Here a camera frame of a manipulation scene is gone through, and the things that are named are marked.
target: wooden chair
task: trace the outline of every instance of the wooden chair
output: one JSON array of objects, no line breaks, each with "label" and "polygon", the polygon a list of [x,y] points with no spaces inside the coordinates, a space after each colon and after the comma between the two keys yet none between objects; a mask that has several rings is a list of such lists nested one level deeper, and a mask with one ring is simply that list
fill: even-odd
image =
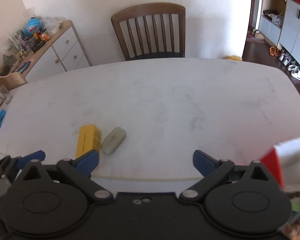
[{"label": "wooden chair", "polygon": [[[158,31],[157,25],[155,22],[154,15],[160,14],[160,22],[161,22],[161,31],[162,31],[162,41],[163,41],[163,49],[164,52],[159,51],[159,41],[158,41]],[[170,27],[170,40],[171,40],[171,52],[167,51],[167,39],[166,39],[166,32],[165,32],[165,25],[163,20],[163,14],[169,14],[169,27]],[[175,52],[174,48],[174,32],[173,32],[173,22],[172,22],[172,14],[178,14],[179,19],[179,52]],[[154,31],[154,41],[156,52],[152,52],[151,48],[151,41],[149,35],[149,28],[148,23],[146,20],[146,16],[152,16],[152,25]],[[140,26],[137,17],[143,16],[143,23],[145,26],[145,33],[146,33],[146,42],[148,44],[149,53],[145,53]],[[133,38],[131,26],[129,19],[135,20],[136,31],[138,35],[139,46],[141,50],[141,55],[137,55],[136,45]],[[130,42],[132,45],[134,57],[130,57],[127,44],[125,42],[120,22],[126,21],[128,33],[130,37]],[[163,58],[163,57],[184,57],[185,56],[185,49],[186,49],[186,9],[178,4],[174,3],[147,3],[147,4],[140,4],[136,6],[132,6],[126,8],[120,12],[117,12],[111,17],[111,22],[114,28],[114,32],[117,35],[123,56],[125,60],[135,60],[135,59],[146,59],[146,58]]]}]

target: rug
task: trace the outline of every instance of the rug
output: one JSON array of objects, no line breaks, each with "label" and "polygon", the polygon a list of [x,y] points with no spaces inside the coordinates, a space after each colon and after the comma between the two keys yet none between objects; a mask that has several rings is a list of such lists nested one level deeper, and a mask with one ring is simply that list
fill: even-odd
[{"label": "rug", "polygon": [[251,28],[248,29],[246,41],[257,42],[257,43],[266,43],[265,40],[256,39],[255,37],[253,37],[252,36],[252,29]]}]

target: brown shoe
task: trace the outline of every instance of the brown shoe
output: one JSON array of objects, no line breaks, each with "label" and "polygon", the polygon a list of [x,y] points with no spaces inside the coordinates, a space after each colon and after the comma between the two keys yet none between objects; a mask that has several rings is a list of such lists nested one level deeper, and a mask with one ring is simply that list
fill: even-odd
[{"label": "brown shoe", "polygon": [[280,57],[281,54],[282,54],[282,50],[279,49],[274,55],[276,57]]},{"label": "brown shoe", "polygon": [[275,49],[275,47],[270,47],[270,49],[269,49],[269,53],[270,53],[271,56],[274,56],[276,51],[277,50]]}]

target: floor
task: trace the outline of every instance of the floor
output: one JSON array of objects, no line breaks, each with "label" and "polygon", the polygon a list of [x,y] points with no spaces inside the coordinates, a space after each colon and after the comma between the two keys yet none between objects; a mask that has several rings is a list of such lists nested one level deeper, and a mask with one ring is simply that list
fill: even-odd
[{"label": "floor", "polygon": [[290,75],[287,67],[285,67],[277,57],[271,56],[269,54],[269,48],[269,44],[246,41],[242,59],[244,61],[268,65],[282,70],[290,78],[300,94],[300,81]]}]

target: blue gripper pad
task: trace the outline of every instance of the blue gripper pad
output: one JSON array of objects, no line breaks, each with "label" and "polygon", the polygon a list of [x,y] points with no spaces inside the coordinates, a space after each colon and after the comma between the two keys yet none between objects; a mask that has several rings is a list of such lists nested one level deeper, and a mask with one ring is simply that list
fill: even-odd
[{"label": "blue gripper pad", "polygon": [[219,166],[219,162],[217,160],[200,150],[196,150],[193,153],[192,163],[197,171],[199,171],[204,177],[209,175]]},{"label": "blue gripper pad", "polygon": [[31,160],[37,159],[39,161],[44,161],[45,158],[46,158],[46,154],[41,150],[37,151],[37,152],[34,152],[34,153],[31,153],[27,156],[24,156],[24,157],[20,158],[17,161],[17,169],[22,170],[26,166],[26,164]]},{"label": "blue gripper pad", "polygon": [[89,176],[99,164],[99,153],[96,150],[91,150],[76,160],[78,162],[75,168],[83,175]]}]

